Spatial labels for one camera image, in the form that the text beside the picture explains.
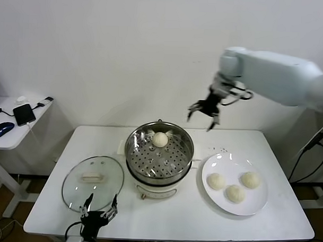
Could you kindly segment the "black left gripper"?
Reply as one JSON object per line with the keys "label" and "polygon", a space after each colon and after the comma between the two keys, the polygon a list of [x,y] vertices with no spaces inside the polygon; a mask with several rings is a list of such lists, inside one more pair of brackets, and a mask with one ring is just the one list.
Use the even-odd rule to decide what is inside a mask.
{"label": "black left gripper", "polygon": [[114,196],[110,208],[106,211],[90,211],[93,196],[94,194],[91,193],[84,204],[80,206],[81,222],[83,225],[81,236],[84,239],[96,239],[99,229],[106,226],[118,213],[117,194]]}

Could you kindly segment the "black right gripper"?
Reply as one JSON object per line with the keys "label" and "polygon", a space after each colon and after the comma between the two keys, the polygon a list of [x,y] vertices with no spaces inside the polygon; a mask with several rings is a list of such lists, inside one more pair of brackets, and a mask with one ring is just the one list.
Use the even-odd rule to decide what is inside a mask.
{"label": "black right gripper", "polygon": [[196,111],[211,116],[212,121],[209,127],[207,128],[207,132],[209,132],[220,122],[218,104],[221,103],[221,100],[222,98],[220,96],[215,94],[213,90],[210,90],[205,100],[198,100],[196,103],[194,103],[188,108],[187,121],[190,121],[193,113]]}

